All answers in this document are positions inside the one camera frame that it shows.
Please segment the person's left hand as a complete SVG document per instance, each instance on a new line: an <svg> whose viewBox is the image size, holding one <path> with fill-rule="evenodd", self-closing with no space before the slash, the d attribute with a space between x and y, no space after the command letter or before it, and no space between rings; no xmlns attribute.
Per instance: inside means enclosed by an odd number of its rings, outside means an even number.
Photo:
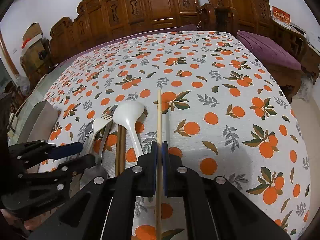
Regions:
<svg viewBox="0 0 320 240"><path fill-rule="evenodd" d="M41 216L24 221L24 227L28 231L34 231L42 224Z"/></svg>

